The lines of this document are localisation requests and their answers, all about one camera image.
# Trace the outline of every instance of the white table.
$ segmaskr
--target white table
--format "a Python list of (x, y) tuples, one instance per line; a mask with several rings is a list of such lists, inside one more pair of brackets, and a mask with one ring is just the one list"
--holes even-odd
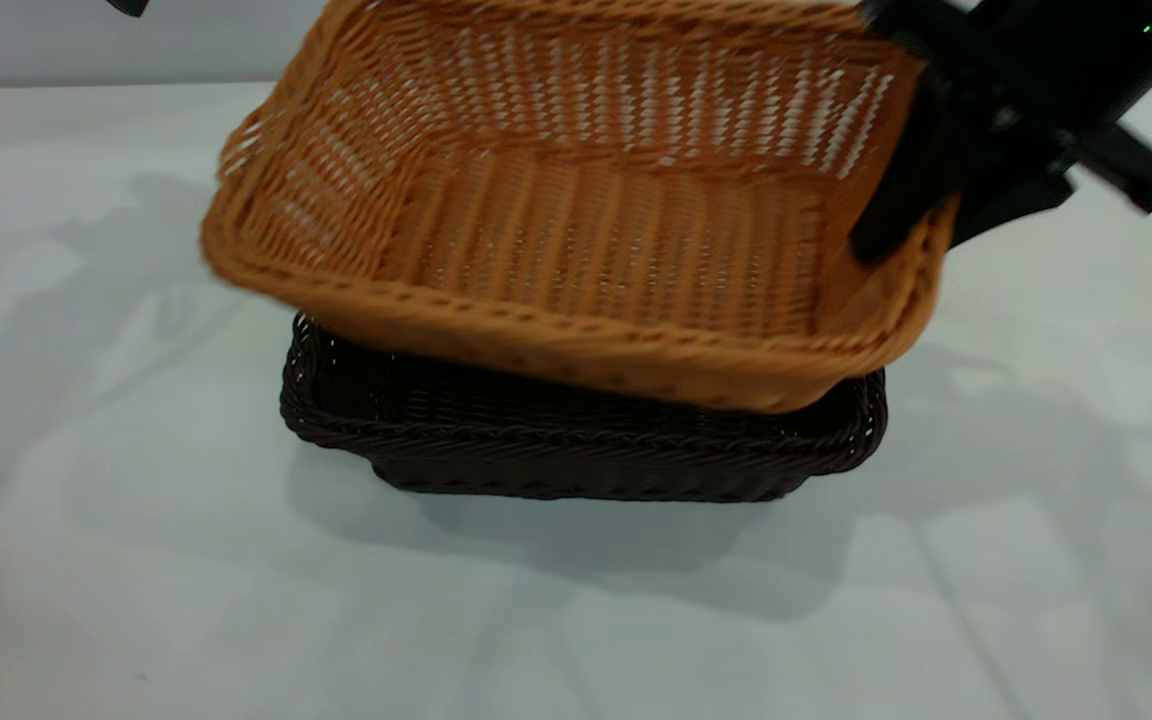
[(956, 251), (882, 450), (782, 502), (409, 497), (198, 260), (266, 92), (0, 90), (0, 720), (1152, 720), (1152, 218)]

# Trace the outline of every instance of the basket side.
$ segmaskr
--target basket side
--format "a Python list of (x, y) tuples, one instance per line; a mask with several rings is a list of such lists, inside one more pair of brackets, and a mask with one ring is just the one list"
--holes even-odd
[(329, 5), (225, 143), (202, 247), (230, 282), (296, 304), (379, 263), (431, 119), (429, 83), (392, 55), (419, 29), (378, 6)]
[(882, 373), (783, 418), (720, 414), (370, 351), (303, 318), (280, 406), (306, 441), (374, 458), (741, 473), (842, 473), (877, 450), (887, 424)]

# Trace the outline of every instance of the wicker basket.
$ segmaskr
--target wicker basket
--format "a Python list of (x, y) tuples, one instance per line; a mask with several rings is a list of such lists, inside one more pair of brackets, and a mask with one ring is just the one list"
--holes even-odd
[(366, 350), (297, 318), (283, 418), (399, 488), (750, 502), (877, 450), (882, 372), (790, 415), (727, 414)]
[(846, 234), (918, 61), (850, 5), (333, 0), (225, 146), (215, 272), (353, 341), (781, 414), (932, 313)]

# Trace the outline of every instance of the white wall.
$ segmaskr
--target white wall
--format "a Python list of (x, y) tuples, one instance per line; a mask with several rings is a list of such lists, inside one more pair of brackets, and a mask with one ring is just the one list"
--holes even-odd
[(291, 59), (324, 0), (0, 0), (0, 85), (264, 79)]

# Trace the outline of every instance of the basket rim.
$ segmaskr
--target basket rim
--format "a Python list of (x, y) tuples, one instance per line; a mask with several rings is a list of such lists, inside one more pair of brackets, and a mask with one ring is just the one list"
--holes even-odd
[[(846, 432), (843, 429), (835, 429), (831, 434), (819, 437), (788, 435), (786, 438), (748, 438), (748, 439), (708, 439), (703, 435), (680, 434), (680, 433), (631, 433), (624, 430), (599, 430), (599, 432), (588, 432), (588, 430), (573, 429), (538, 429), (531, 425), (458, 425), (447, 423), (447, 420), (371, 420), (365, 418), (348, 418), (348, 416), (329, 414), (320, 404), (314, 394), (314, 382), (317, 378), (316, 359), (321, 343), (326, 340), (348, 342), (339, 340), (332, 333), (312, 323), (304, 314), (297, 314), (293, 320), (293, 341), (288, 348), (287, 364), (283, 372), (283, 391), (280, 395), (282, 414), (289, 427), (301, 434), (298, 423), (293, 419), (310, 419), (318, 429), (327, 429), (329, 432), (338, 432), (350, 438), (371, 435), (378, 439), (397, 439), (399, 441), (467, 441), (479, 445), (476, 452), (467, 454), (457, 452), (456, 456), (479, 456), (493, 455), (493, 446), (509, 447), (517, 450), (518, 446), (525, 445), (535, 450), (547, 450), (550, 454), (561, 454), (563, 450), (585, 450), (607, 454), (614, 450), (645, 450), (645, 448), (657, 446), (660, 450), (674, 450), (677, 454), (695, 455), (696, 457), (707, 457), (708, 464), (714, 464), (719, 457), (730, 464), (736, 460), (736, 464), (745, 469), (772, 468), (782, 465), (804, 465), (813, 461), (832, 460), (827, 462), (828, 470), (814, 470), (813, 473), (823, 471), (844, 471), (857, 467), (861, 462), (877, 450), (881, 442), (887, 420), (886, 406), (886, 372), (877, 370), (864, 378), (852, 378), (846, 382), (856, 382), (856, 387), (849, 391), (849, 395), (864, 397), (867, 417), (873, 416), (873, 432), (865, 434), (864, 420), (854, 420), (856, 432)], [(855, 447), (855, 453), (842, 455), (846, 448)], [(422, 454), (425, 457), (434, 455)], [(605, 455), (607, 460), (613, 460), (613, 455)]]

